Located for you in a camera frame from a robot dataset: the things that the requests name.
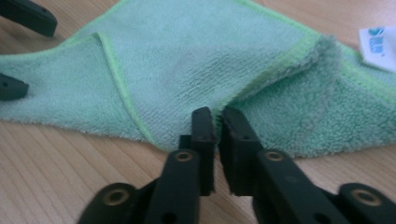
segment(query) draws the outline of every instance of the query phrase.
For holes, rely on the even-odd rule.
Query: wooden table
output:
[[[36,0],[58,19],[55,37],[37,35],[0,18],[0,54],[50,49],[116,0]],[[358,30],[396,25],[393,0],[257,0],[353,48]],[[0,122],[0,223],[75,223],[95,192],[127,182],[138,188],[159,176],[166,154],[149,144],[40,125]],[[296,160],[331,192],[346,182],[377,188],[396,201],[396,146]],[[255,223],[250,198],[228,194],[219,160],[217,193],[201,200],[201,223]]]

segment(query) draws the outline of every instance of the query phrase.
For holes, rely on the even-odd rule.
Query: white paper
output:
[[[396,72],[396,26],[359,30],[363,62]]]

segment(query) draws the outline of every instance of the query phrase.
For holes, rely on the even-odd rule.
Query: towel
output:
[[[1,55],[0,73],[30,85],[0,119],[164,150],[194,109],[216,118],[226,105],[291,156],[396,142],[394,74],[248,0],[122,0],[55,49]]]

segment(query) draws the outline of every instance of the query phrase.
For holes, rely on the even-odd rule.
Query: fold in towel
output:
[[[317,156],[396,142],[396,76],[245,0],[124,0],[59,47],[0,56],[30,85],[0,119],[177,149],[191,112],[241,110],[262,144]]]

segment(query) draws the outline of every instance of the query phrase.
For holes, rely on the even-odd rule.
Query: wood grain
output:
[[[36,0],[58,19],[55,37],[37,35],[0,18],[0,54],[53,48],[104,13],[115,0]],[[361,27],[395,25],[392,0],[257,0],[356,48]],[[318,186],[331,192],[361,182],[396,201],[396,146],[296,160]],[[0,223],[75,223],[99,189],[114,182],[138,188],[159,176],[166,153],[119,138],[40,125],[0,122]],[[201,200],[200,223],[255,223],[250,198],[229,195],[219,159],[217,193]]]

